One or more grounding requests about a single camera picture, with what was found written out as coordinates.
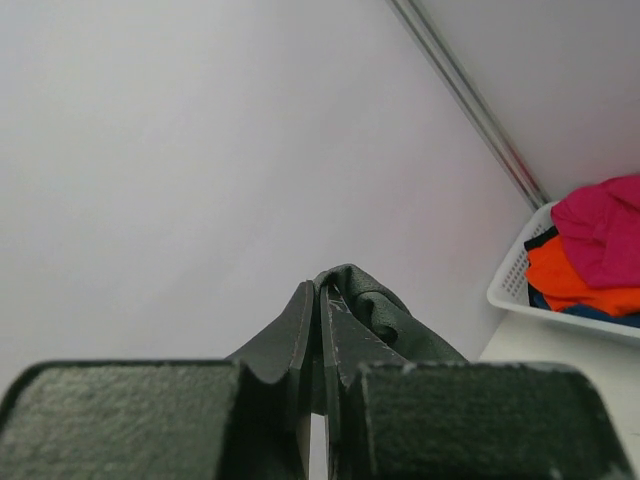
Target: white laundry basket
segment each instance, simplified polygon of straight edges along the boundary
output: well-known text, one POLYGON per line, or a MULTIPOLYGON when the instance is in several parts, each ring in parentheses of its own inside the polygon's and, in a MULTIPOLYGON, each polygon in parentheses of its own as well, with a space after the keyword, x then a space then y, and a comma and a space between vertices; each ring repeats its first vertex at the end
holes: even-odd
POLYGON ((606 336, 615 334, 632 340, 634 344, 640 344, 640 328, 626 327, 614 323, 593 320, 590 318, 568 315, 566 313, 552 312, 529 305, 527 291, 527 278, 525 272, 529 266, 527 251, 524 242, 543 233, 553 226, 551 221, 551 207, 555 203, 548 203, 540 208, 529 220, 518 235, 515 243, 509 250, 506 258, 498 268, 489 290, 487 299, 491 305, 523 313, 531 317, 554 320, 565 324, 576 325, 595 330, 606 336))

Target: green fabric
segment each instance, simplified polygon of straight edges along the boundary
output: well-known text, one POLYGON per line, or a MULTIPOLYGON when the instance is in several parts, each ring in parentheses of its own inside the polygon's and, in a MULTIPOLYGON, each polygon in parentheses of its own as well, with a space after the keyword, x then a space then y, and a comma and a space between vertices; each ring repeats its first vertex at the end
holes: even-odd
POLYGON ((389 346, 412 362, 464 361, 464 357, 438 334, 416 321, 398 296, 355 265, 341 265, 322 272, 314 280, 316 305, 320 287, 333 284, 351 313, 379 337, 389 329, 397 340, 389 346))

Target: orange fabric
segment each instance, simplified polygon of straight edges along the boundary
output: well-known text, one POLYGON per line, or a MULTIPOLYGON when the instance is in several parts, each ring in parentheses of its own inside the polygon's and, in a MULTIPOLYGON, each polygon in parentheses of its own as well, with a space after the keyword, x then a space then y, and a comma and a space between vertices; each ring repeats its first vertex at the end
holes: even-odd
POLYGON ((575 271, 560 236, 529 252, 529 283, 543 295, 551 310, 576 304, 597 308, 614 317, 640 311, 640 287, 593 289, 575 271))

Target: metal rail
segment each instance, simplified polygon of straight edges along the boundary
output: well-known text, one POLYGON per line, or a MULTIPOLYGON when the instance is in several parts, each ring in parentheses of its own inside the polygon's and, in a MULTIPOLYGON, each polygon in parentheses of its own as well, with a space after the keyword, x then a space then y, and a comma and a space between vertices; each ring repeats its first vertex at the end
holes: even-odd
POLYGON ((548 203, 549 196, 536 180, 505 129, 465 75, 422 2, 387 1, 527 202, 534 209, 548 203))

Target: magenta fabric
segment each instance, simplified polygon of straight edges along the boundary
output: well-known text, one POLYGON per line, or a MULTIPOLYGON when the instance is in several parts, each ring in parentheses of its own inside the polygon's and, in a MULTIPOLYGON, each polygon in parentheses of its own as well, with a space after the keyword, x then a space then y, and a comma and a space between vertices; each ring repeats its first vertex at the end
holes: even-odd
POLYGON ((589 287, 640 286, 640 175, 579 188, 551 209, 551 218, 589 287))

